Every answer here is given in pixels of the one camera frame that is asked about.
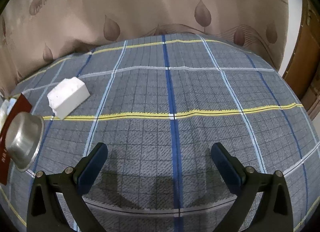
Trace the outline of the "white foam block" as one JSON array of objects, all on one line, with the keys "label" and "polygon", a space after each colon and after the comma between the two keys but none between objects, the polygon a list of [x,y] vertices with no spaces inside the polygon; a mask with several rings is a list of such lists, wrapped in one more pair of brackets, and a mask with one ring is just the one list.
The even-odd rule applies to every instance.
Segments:
[{"label": "white foam block", "polygon": [[55,116],[64,119],[89,96],[90,93],[85,83],[77,77],[73,77],[63,79],[48,93],[47,98]]}]

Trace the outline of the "steel bowl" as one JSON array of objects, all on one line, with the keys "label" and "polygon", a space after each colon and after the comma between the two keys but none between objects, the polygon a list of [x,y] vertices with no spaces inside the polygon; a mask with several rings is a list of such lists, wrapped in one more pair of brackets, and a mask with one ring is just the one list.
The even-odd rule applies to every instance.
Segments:
[{"label": "steel bowl", "polygon": [[21,112],[14,119],[12,133],[9,152],[17,170],[25,172],[39,152],[44,133],[44,120],[39,115]]}]

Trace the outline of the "red gold tin tray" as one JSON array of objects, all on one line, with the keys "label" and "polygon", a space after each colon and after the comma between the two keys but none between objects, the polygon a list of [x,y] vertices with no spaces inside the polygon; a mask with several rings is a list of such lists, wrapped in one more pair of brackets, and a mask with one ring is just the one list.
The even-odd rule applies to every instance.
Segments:
[{"label": "red gold tin tray", "polygon": [[30,113],[32,105],[28,99],[20,94],[16,102],[12,106],[9,115],[4,121],[1,128],[1,184],[7,185],[9,175],[9,165],[11,161],[11,153],[9,152],[9,142],[12,140],[12,128],[14,127],[14,119],[21,112]]}]

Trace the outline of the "brown wooden door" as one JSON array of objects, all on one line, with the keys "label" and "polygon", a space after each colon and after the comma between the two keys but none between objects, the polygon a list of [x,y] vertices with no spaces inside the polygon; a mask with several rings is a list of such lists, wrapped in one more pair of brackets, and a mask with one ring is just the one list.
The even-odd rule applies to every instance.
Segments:
[{"label": "brown wooden door", "polygon": [[313,120],[319,114],[319,13],[310,0],[302,0],[297,44],[284,80]]}]

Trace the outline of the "grey plaid table cloth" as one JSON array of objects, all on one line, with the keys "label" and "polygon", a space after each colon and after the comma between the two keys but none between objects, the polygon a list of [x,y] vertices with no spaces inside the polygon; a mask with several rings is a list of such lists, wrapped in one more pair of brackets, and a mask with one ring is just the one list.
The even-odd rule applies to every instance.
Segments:
[{"label": "grey plaid table cloth", "polygon": [[[47,95],[77,77],[90,93],[64,119]],[[212,231],[235,200],[210,157],[220,142],[245,166],[280,170],[301,231],[319,205],[319,137],[302,103],[261,57],[208,36],[172,34],[58,58],[21,81],[44,119],[26,172],[9,168],[1,207],[26,230],[37,171],[74,166],[103,142],[109,154],[85,202],[107,231]]]}]

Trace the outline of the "beige leaf print curtain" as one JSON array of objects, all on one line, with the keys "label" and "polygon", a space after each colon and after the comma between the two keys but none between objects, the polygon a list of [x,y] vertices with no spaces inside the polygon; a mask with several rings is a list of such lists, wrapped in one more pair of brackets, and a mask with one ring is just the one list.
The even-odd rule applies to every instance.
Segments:
[{"label": "beige leaf print curtain", "polygon": [[9,0],[1,9],[1,93],[53,60],[133,38],[216,35],[279,69],[288,0]]}]

